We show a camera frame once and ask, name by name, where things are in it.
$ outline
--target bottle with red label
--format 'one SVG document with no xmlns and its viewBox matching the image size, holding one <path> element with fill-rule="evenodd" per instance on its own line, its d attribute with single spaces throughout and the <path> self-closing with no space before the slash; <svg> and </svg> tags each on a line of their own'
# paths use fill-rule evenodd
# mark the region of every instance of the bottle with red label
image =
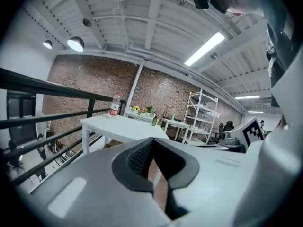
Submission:
<svg viewBox="0 0 303 227">
<path fill-rule="evenodd" d="M 120 93 L 117 92 L 116 95 L 114 96 L 109 114 L 112 116 L 116 116 L 118 114 L 119 106 L 120 106 Z"/>
</svg>

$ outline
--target white desk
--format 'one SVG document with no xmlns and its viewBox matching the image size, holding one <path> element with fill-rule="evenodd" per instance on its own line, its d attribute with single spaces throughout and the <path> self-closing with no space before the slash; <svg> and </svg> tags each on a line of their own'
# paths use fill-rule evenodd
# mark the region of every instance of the white desk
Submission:
<svg viewBox="0 0 303 227">
<path fill-rule="evenodd" d="M 95 132 L 105 137 L 104 144 L 108 143 L 108 139 L 117 140 L 123 143 L 132 140 L 140 140 L 148 137 L 168 139 L 166 133 L 159 125 L 152 124 L 122 117 L 120 115 L 111 116 L 109 113 L 96 117 L 90 117 L 80 120 L 82 127 L 82 149 L 83 154 L 89 153 L 89 133 Z M 161 177 L 161 171 L 158 172 L 153 181 L 156 187 Z"/>
<path fill-rule="evenodd" d="M 152 120 L 153 120 L 153 117 L 141 116 L 141 115 L 138 115 L 138 114 L 134 113 L 132 110 L 129 110 L 129 109 L 124 111 L 124 115 L 126 117 L 131 117 L 133 119 L 136 119 L 136 120 L 139 120 L 139 121 L 142 121 L 142 122 L 152 123 Z"/>
<path fill-rule="evenodd" d="M 160 122 L 160 126 L 162 126 L 162 122 L 165 122 L 165 128 L 164 128 L 164 133 L 166 133 L 167 127 L 170 124 L 172 127 L 176 127 L 178 128 L 176 136 L 175 136 L 175 140 L 177 139 L 177 136 L 179 134 L 180 129 L 186 129 L 185 135 L 187 135 L 188 133 L 188 129 L 190 127 L 190 125 L 180 122 L 180 121 L 176 121 L 176 120 L 171 120 L 171 119 L 163 119 Z"/>
</svg>

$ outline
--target white shelving unit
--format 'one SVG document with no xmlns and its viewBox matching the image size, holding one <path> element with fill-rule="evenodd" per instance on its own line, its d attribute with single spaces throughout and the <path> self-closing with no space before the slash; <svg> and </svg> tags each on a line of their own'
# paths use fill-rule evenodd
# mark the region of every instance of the white shelving unit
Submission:
<svg viewBox="0 0 303 227">
<path fill-rule="evenodd" d="M 207 102 L 215 102 L 215 110 L 209 109 L 209 108 L 206 107 L 206 105 L 203 104 L 203 103 L 207 103 Z M 194 146 L 207 145 L 207 143 L 208 143 L 208 141 L 211 137 L 212 130 L 213 130 L 215 116 L 217 115 L 217 106 L 218 106 L 218 98 L 217 97 L 212 98 L 208 95 L 205 95 L 203 93 L 202 89 L 200 90 L 200 92 L 195 92 L 195 93 L 190 92 L 183 122 L 186 122 L 186 119 L 193 119 L 194 123 L 192 124 L 192 126 L 188 130 L 188 133 L 190 132 L 189 137 L 187 135 L 184 135 L 184 133 L 185 133 L 184 131 L 181 131 L 181 134 L 180 134 L 179 138 L 183 139 L 185 137 L 185 142 L 188 145 L 194 145 Z M 188 109 L 190 107 L 195 109 L 195 111 L 196 111 L 195 117 L 187 115 Z M 208 113 L 210 112 L 210 115 L 213 116 L 213 120 L 212 121 L 207 121 L 207 120 L 198 118 L 199 111 L 208 112 Z M 197 129 L 195 127 L 197 121 L 211 124 L 210 131 L 205 132 L 202 129 Z M 193 134 L 203 134 L 203 135 L 205 135 L 205 137 L 207 139 L 206 142 L 203 142 L 203 141 L 199 140 L 198 138 L 193 138 Z"/>
</svg>

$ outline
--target brown floor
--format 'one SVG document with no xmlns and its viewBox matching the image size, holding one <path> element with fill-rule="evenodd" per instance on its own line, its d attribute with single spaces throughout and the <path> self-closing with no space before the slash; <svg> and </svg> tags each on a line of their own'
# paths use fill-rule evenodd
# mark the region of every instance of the brown floor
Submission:
<svg viewBox="0 0 303 227">
<path fill-rule="evenodd" d="M 103 148 L 109 148 L 109 147 L 117 146 L 117 145 L 120 145 L 120 144 L 122 144 L 122 143 L 119 142 L 119 141 L 113 140 L 109 144 L 106 144 Z M 152 182 L 154 180 L 154 178 L 156 176 L 156 173 L 157 173 L 157 169 L 158 169 L 157 164 L 153 160 L 151 162 L 151 166 L 150 166 L 150 169 L 149 169 L 149 172 L 148 172 L 148 180 L 149 181 Z M 155 201 L 157 202 L 157 204 L 161 207 L 161 209 L 163 211 L 165 210 L 167 189 L 168 189 L 168 183 L 165 180 L 165 178 L 163 176 L 161 176 L 161 178 L 160 178 L 160 180 L 157 184 L 157 187 L 155 189 L 154 198 L 155 198 Z"/>
</svg>

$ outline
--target white ceiling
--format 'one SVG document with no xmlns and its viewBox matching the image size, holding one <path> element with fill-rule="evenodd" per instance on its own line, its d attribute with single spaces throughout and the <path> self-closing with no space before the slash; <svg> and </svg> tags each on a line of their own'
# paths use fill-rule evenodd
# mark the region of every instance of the white ceiling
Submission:
<svg viewBox="0 0 303 227">
<path fill-rule="evenodd" d="M 200 86 L 238 111 L 270 111 L 266 21 L 258 15 L 234 17 L 212 7 L 201 11 L 192 0 L 27 0 L 22 8 L 49 39 L 61 43 L 59 54 L 76 54 L 66 41 L 79 36 L 84 54 L 137 64 L 144 59 L 145 66 Z M 85 27 L 83 18 L 92 27 Z M 218 31 L 224 42 L 191 67 L 184 65 Z M 210 58 L 212 52 L 217 60 Z M 261 99 L 234 99 L 248 95 Z"/>
</svg>

